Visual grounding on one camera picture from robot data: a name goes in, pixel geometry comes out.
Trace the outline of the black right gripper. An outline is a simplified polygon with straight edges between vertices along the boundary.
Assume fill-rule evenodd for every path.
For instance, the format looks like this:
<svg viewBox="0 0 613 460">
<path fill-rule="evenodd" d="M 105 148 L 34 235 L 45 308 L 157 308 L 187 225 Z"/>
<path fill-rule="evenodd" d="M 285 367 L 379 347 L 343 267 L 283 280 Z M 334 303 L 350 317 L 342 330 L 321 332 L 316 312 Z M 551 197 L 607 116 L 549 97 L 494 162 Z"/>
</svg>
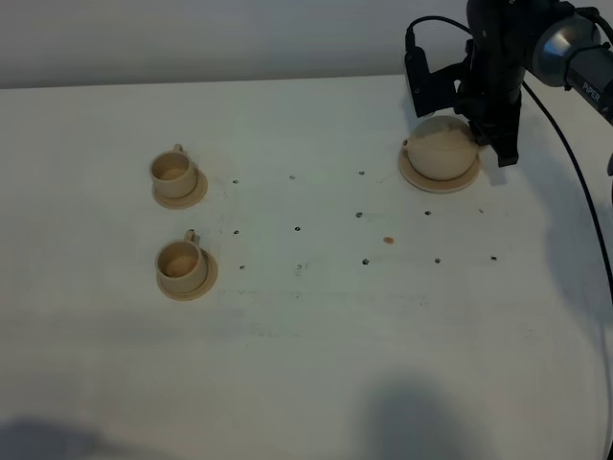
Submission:
<svg viewBox="0 0 613 460">
<path fill-rule="evenodd" d="M 459 111 L 473 129 L 487 129 L 499 168 L 518 161 L 518 110 L 527 72 L 551 87 L 568 87 L 569 47 L 546 43 L 570 23 L 566 1 L 469 1 L 472 42 L 461 84 Z"/>
</svg>

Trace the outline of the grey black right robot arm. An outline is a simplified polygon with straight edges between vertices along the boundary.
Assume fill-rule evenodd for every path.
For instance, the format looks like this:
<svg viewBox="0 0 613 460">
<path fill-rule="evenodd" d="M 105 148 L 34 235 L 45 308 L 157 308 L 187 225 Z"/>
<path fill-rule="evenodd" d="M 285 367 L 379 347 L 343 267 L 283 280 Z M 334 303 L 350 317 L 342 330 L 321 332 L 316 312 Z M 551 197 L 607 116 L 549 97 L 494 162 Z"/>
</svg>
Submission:
<svg viewBox="0 0 613 460">
<path fill-rule="evenodd" d="M 470 1 L 472 36 L 454 109 L 500 167 L 517 163 L 521 85 L 527 73 L 543 84 L 576 90 L 612 119 L 612 53 L 600 35 L 612 29 L 595 8 L 566 1 Z"/>
</svg>

